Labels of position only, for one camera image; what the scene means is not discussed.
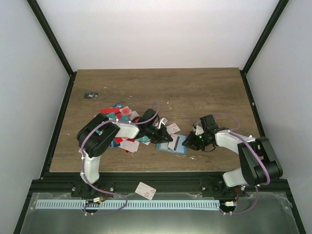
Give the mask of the blue card holder wallet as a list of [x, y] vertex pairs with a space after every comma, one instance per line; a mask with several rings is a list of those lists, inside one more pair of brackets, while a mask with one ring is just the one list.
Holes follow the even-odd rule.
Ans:
[[169, 153], [186, 154], [187, 148], [183, 146], [182, 143], [187, 137], [179, 134], [172, 134], [171, 137], [173, 141], [157, 144], [156, 149]]

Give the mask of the white striped card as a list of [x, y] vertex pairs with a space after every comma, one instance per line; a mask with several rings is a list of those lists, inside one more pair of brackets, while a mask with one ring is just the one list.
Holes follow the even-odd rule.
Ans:
[[186, 139], [186, 137], [184, 135], [177, 134], [172, 134], [171, 137], [173, 138], [173, 141], [168, 143], [167, 148], [176, 152], [184, 152], [185, 147], [182, 145], [182, 142]]

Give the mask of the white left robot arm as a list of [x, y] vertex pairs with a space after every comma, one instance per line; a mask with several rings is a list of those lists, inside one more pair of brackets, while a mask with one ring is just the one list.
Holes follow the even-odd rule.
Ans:
[[138, 140], [147, 137], [153, 144], [169, 143], [173, 139], [164, 123], [160, 122], [158, 112], [147, 109], [142, 116], [125, 119], [111, 118], [104, 113], [97, 114], [77, 134], [81, 152], [82, 169], [80, 176], [84, 181], [82, 190], [87, 196], [99, 193], [99, 162], [115, 138]]

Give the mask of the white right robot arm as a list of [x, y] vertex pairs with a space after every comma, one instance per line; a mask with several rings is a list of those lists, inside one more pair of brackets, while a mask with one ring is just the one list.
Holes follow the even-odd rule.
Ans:
[[279, 179], [283, 169], [268, 138], [255, 138], [235, 133], [234, 129], [219, 127], [213, 115], [200, 118], [188, 136], [178, 135], [176, 127], [162, 127], [165, 131], [157, 149], [172, 153], [185, 153], [187, 149], [205, 151], [206, 147], [221, 147], [236, 153], [240, 167], [223, 174], [217, 183], [217, 192], [228, 196], [236, 186], [268, 185]]

